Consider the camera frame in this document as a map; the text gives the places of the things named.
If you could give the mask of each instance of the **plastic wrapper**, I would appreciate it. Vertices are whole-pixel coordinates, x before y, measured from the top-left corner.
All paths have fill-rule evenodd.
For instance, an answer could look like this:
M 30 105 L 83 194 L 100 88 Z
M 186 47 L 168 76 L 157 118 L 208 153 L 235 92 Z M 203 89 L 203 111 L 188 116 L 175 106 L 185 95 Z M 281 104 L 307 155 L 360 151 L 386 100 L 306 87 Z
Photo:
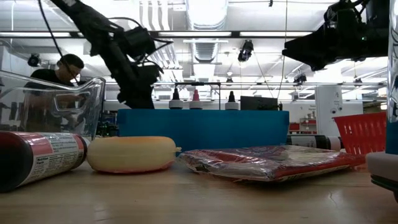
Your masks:
M 193 150 L 177 160 L 195 172 L 264 182 L 301 179 L 365 163 L 363 155 L 300 146 Z

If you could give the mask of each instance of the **blue bin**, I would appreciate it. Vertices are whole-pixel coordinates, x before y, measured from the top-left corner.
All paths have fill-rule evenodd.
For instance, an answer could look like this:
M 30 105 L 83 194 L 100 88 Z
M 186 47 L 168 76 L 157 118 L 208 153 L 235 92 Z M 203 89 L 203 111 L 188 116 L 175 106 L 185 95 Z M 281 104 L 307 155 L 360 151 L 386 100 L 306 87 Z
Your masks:
M 182 151 L 286 143 L 288 111 L 118 111 L 119 136 L 166 136 Z

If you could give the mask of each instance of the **red plastic basket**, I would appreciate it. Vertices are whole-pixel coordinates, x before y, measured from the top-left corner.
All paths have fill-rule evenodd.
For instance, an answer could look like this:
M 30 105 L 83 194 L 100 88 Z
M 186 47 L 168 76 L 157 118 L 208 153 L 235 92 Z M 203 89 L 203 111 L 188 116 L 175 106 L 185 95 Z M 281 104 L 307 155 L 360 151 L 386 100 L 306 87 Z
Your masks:
M 347 153 L 386 150 L 386 112 L 334 118 Z

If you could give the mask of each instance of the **wooden table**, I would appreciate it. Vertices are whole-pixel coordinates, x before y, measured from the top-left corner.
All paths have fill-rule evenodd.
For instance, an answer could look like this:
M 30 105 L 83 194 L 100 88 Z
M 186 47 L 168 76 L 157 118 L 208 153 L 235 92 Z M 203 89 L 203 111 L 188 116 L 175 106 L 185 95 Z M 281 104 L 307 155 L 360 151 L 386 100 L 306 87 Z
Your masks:
M 398 223 L 392 193 L 366 172 L 242 184 L 173 166 L 144 175 L 73 172 L 0 194 L 1 224 Z

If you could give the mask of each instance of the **man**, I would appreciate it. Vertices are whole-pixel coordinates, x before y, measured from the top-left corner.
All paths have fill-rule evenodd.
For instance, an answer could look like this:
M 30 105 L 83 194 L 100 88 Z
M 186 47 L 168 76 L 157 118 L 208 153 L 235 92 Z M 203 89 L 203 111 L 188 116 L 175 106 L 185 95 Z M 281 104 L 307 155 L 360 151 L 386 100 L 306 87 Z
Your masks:
M 78 56 L 67 54 L 57 62 L 57 66 L 58 70 L 36 70 L 30 77 L 59 85 L 74 86 L 70 81 L 80 74 L 85 65 Z M 59 95 L 59 92 L 57 97 L 55 97 L 56 93 L 54 91 L 43 90 L 57 88 L 49 88 L 49 86 L 33 82 L 26 84 L 25 88 L 31 88 L 31 90 L 25 91 L 25 106 L 27 106 L 28 110 L 26 111 L 27 116 L 22 116 L 22 118 L 26 118 L 26 121 L 21 121 L 21 126 L 24 131 L 28 132 L 60 132 L 62 117 L 51 113 L 54 110 L 54 99 L 56 99 L 57 106 L 61 108 L 74 108 L 75 102 L 81 99 L 70 94 Z M 68 120 L 70 125 L 74 125 L 75 120 L 71 116 L 66 116 L 65 119 Z

